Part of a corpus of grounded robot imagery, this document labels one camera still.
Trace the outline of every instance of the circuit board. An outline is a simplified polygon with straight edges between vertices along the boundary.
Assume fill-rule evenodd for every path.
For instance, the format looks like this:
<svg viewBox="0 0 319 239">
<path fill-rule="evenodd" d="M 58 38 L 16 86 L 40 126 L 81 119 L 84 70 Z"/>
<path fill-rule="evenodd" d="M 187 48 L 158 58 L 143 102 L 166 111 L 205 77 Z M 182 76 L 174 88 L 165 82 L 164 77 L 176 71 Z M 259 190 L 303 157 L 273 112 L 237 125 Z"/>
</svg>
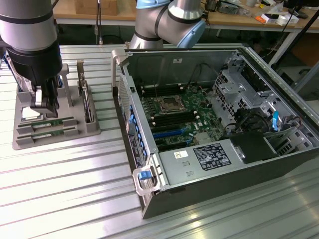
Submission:
<svg viewBox="0 0 319 239">
<path fill-rule="evenodd" d="M 223 126 L 212 109 L 211 96 L 198 86 L 191 86 L 179 95 L 141 97 L 141 102 L 159 151 L 214 142 L 223 135 Z M 194 120 L 178 123 L 188 112 L 196 112 Z M 163 116 L 175 116 L 177 123 L 161 127 L 152 124 L 152 119 Z M 178 135 L 170 136 L 174 129 L 179 129 Z"/>
</svg>

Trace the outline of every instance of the wooden table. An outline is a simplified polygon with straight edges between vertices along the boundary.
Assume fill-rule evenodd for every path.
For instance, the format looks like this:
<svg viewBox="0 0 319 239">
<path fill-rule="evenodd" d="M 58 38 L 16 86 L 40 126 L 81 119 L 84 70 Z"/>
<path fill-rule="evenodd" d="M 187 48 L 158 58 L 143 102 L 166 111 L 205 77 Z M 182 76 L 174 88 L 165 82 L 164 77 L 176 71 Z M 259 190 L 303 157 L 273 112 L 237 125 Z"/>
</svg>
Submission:
<svg viewBox="0 0 319 239">
<path fill-rule="evenodd" d="M 134 26 L 136 17 L 135 0 L 118 0 L 117 16 L 102 16 L 103 25 L 125 25 Z M 261 11 L 258 7 L 247 7 L 253 13 Z M 301 29 L 307 24 L 315 11 L 303 9 L 303 12 L 309 15 L 308 19 L 300 19 L 297 24 L 287 26 L 285 32 L 289 32 L 285 41 L 270 61 L 269 64 L 277 62 L 284 51 L 292 43 Z M 59 24 L 85 24 L 94 25 L 96 22 L 95 15 L 80 15 L 75 12 L 74 0 L 60 0 L 55 6 L 54 16 Z M 249 30 L 249 31 L 282 31 L 283 26 L 278 24 L 262 24 L 252 17 L 228 15 L 220 12 L 211 12 L 209 14 L 209 23 L 211 29 L 228 29 L 228 30 Z M 319 33 L 319 20 L 311 26 L 308 32 Z"/>
</svg>

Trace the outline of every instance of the motherboard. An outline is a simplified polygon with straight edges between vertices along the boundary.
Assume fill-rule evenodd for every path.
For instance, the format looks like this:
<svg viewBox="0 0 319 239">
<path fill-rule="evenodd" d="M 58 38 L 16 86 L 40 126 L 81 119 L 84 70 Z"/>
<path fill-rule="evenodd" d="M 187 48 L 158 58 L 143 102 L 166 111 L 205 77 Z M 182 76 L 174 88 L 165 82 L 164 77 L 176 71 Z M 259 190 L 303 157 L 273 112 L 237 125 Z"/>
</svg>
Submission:
<svg viewBox="0 0 319 239">
<path fill-rule="evenodd" d="M 212 95 L 199 85 L 142 89 L 140 96 L 160 152 L 218 141 L 224 133 Z"/>
</svg>

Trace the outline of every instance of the workbench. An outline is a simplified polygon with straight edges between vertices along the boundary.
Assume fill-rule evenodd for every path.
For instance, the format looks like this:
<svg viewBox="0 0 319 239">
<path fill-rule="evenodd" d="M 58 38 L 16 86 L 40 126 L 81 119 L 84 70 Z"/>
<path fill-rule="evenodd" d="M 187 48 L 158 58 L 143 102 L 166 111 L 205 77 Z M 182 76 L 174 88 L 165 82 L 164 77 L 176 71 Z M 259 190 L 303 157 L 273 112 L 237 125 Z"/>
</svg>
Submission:
<svg viewBox="0 0 319 239">
<path fill-rule="evenodd" d="M 111 94 L 110 53 L 123 47 L 61 46 L 69 85 L 76 85 L 76 61 L 84 59 L 102 133 L 20 151 L 11 145 L 16 83 L 2 64 L 1 239 L 269 239 L 319 233 L 319 159 L 273 181 L 142 220 Z"/>
<path fill-rule="evenodd" d="M 136 1 L 135 0 L 117 0 L 118 12 L 117 16 L 102 16 L 103 25 L 124 25 L 134 26 L 136 17 Z M 253 13 L 261 11 L 258 7 L 248 7 L 247 9 Z M 285 30 L 288 36 L 278 49 L 274 57 L 269 62 L 269 65 L 276 63 L 289 47 L 298 33 L 307 24 L 310 18 L 314 15 L 314 10 L 303 9 L 303 12 L 309 15 L 307 19 L 300 19 L 297 24 L 289 24 Z M 54 16 L 59 24 L 85 24 L 95 25 L 96 15 L 79 15 L 75 12 L 74 0 L 60 0 L 55 6 Z M 229 15 L 220 12 L 211 12 L 209 14 L 209 23 L 211 29 L 218 29 L 217 36 L 220 30 L 247 30 L 247 31 L 282 31 L 283 26 L 278 24 L 262 24 L 252 17 Z M 319 33 L 319 20 L 316 20 L 308 32 Z"/>
</svg>

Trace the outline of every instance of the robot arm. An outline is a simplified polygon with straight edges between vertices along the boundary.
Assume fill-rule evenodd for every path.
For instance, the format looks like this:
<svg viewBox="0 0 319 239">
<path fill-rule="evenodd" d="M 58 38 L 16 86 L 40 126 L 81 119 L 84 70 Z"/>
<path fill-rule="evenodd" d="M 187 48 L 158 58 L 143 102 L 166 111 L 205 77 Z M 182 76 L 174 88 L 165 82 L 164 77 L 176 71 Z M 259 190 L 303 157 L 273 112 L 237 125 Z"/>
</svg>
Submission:
<svg viewBox="0 0 319 239">
<path fill-rule="evenodd" d="M 191 48 L 200 39 L 201 0 L 138 0 L 135 34 L 130 48 L 162 48 L 163 39 L 181 48 Z"/>
<path fill-rule="evenodd" d="M 31 108 L 57 117 L 57 74 L 62 69 L 50 0 L 1 0 L 0 35 L 15 70 L 29 79 Z"/>
</svg>

